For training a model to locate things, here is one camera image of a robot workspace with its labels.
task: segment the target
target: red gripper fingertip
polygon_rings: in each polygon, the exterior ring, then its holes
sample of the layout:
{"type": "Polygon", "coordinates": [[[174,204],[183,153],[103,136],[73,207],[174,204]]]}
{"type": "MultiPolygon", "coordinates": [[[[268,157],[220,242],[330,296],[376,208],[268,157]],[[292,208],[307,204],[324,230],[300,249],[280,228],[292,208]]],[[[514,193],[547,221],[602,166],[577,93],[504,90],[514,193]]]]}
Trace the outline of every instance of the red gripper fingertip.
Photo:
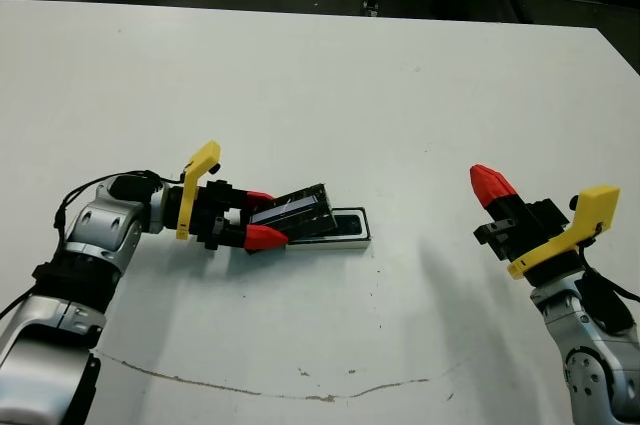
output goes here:
{"type": "Polygon", "coordinates": [[[266,225],[247,225],[247,238],[244,241],[246,250],[267,250],[283,247],[289,238],[275,228],[266,225]]]}
{"type": "Polygon", "coordinates": [[[484,208],[487,208],[496,198],[517,195],[515,189],[507,182],[500,172],[491,170],[484,165],[471,167],[471,186],[473,193],[484,208]]]}

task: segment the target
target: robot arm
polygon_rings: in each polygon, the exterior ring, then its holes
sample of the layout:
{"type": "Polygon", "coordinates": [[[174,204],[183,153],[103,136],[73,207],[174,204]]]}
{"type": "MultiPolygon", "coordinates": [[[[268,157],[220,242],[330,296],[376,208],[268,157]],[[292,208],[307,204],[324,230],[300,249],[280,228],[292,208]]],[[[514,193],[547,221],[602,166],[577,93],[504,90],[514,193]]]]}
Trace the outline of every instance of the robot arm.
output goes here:
{"type": "MultiPolygon", "coordinates": [[[[147,172],[99,183],[95,199],[79,213],[66,238],[61,234],[53,259],[35,269],[36,284],[0,335],[0,423],[85,422],[100,371],[100,361],[90,350],[143,233],[182,229],[188,233],[179,238],[196,235],[208,249],[229,245],[256,250],[286,243],[287,237],[270,227],[246,220],[229,223],[224,213],[230,208],[246,217],[272,198],[233,189],[220,180],[198,187],[197,178],[215,167],[217,157],[213,167],[210,153],[204,160],[197,157],[185,169],[184,186],[170,187],[147,172]]],[[[56,222],[63,228],[61,208],[56,222]]]]}
{"type": "Polygon", "coordinates": [[[475,231],[514,278],[535,287],[531,300],[562,357],[576,425],[640,422],[640,344],[636,325],[618,295],[638,300],[592,269],[585,247],[611,225],[618,189],[598,187],[572,200],[569,222],[546,199],[525,204],[504,177],[471,169],[474,192],[496,220],[475,231]]]}

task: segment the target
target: black box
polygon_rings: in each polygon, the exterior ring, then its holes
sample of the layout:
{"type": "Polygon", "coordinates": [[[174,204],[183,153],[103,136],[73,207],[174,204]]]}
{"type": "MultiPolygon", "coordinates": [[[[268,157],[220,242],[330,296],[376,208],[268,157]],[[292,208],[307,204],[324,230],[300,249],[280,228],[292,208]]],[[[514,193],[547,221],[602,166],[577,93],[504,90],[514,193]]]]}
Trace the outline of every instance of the black box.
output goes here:
{"type": "Polygon", "coordinates": [[[364,208],[334,208],[333,217],[337,228],[313,237],[290,240],[287,250],[343,250],[369,246],[371,232],[364,208]]]}
{"type": "Polygon", "coordinates": [[[324,185],[318,184],[276,198],[268,208],[256,209],[249,223],[267,225],[289,240],[311,237],[336,228],[324,185]]]}

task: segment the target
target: yellow mount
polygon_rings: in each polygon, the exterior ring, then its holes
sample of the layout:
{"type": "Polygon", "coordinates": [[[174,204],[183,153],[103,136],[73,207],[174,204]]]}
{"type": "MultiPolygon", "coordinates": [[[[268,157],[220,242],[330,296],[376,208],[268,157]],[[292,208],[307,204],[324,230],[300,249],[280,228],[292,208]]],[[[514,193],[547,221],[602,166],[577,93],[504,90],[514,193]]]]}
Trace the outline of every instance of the yellow mount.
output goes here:
{"type": "Polygon", "coordinates": [[[524,272],[561,253],[575,249],[588,238],[611,228],[620,189],[602,185],[588,188],[578,195],[576,213],[571,227],[511,262],[507,270],[513,278],[522,278],[524,272]]]}
{"type": "Polygon", "coordinates": [[[189,238],[193,202],[195,202],[198,195],[198,179],[215,167],[219,161],[220,145],[211,140],[198,150],[191,157],[187,166],[184,167],[184,188],[182,190],[182,201],[180,202],[180,213],[178,214],[178,226],[176,227],[176,238],[178,240],[189,238]]]}

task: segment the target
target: black object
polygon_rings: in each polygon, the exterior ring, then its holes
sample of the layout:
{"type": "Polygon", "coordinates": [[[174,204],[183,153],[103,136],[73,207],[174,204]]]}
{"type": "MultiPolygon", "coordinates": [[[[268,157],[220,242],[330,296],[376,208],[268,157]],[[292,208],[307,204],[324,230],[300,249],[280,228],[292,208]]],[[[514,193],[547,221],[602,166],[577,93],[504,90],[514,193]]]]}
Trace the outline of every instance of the black object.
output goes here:
{"type": "Polygon", "coordinates": [[[336,228],[313,237],[291,240],[287,249],[367,248],[371,233],[364,208],[334,208],[332,212],[336,228]]]}
{"type": "Polygon", "coordinates": [[[32,293],[78,302],[104,313],[120,280],[120,270],[99,258],[63,251],[38,265],[32,293]]]}
{"type": "MultiPolygon", "coordinates": [[[[507,195],[494,199],[486,210],[496,222],[478,227],[473,234],[481,244],[488,243],[499,260],[510,262],[560,235],[569,223],[548,198],[526,204],[519,195],[507,195]]],[[[533,267],[524,277],[537,287],[581,268],[577,252],[570,251],[533,267]]]]}
{"type": "MultiPolygon", "coordinates": [[[[182,191],[182,187],[172,187],[169,190],[163,222],[170,230],[175,230],[178,225],[182,191]]],[[[246,239],[246,227],[230,224],[224,214],[231,208],[244,209],[247,201],[247,191],[237,190],[224,180],[207,182],[206,187],[198,187],[189,233],[196,235],[196,240],[204,243],[207,250],[216,250],[218,245],[242,248],[246,239]]]]}
{"type": "Polygon", "coordinates": [[[100,360],[90,353],[76,393],[71,399],[61,425],[83,425],[86,422],[93,397],[96,394],[96,382],[99,374],[100,360]]]}
{"type": "Polygon", "coordinates": [[[268,208],[256,209],[253,225],[266,225],[289,237],[311,237],[336,228],[324,185],[318,184],[276,198],[268,208]]]}
{"type": "Polygon", "coordinates": [[[615,291],[603,286],[597,275],[585,273],[576,281],[582,306],[607,333],[616,335],[633,326],[633,316],[615,291]]]}

